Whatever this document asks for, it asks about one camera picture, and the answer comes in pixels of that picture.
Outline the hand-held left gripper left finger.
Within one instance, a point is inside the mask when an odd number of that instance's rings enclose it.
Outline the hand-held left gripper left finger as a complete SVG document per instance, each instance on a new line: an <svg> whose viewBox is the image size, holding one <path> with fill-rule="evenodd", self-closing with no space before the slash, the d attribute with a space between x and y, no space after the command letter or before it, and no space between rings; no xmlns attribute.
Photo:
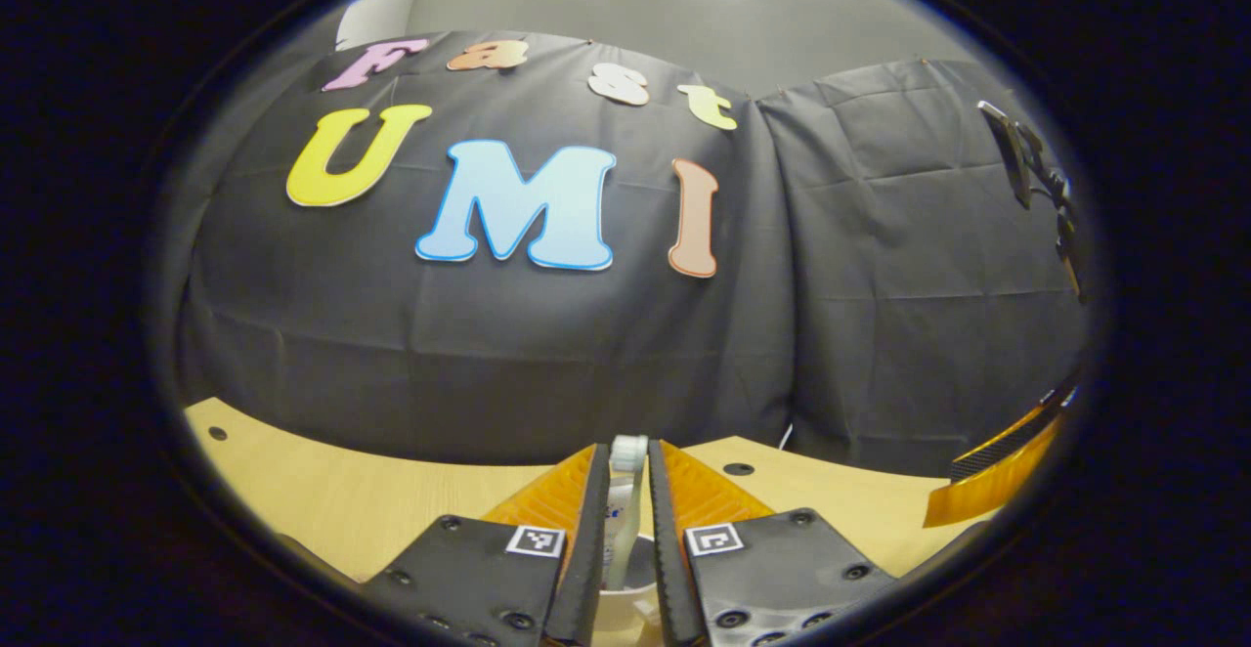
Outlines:
<svg viewBox="0 0 1251 647"><path fill-rule="evenodd" d="M444 514L363 584L389 619L453 646L585 646L603 574L605 444L479 518Z"/></svg>

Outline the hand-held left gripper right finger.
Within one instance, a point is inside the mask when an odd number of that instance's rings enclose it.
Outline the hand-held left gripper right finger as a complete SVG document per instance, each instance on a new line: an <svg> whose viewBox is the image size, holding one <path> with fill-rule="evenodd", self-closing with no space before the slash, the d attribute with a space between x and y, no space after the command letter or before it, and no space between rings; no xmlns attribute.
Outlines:
<svg viewBox="0 0 1251 647"><path fill-rule="evenodd" d="M786 644L894 588L816 509L774 511L666 441L648 461L666 644Z"/></svg>

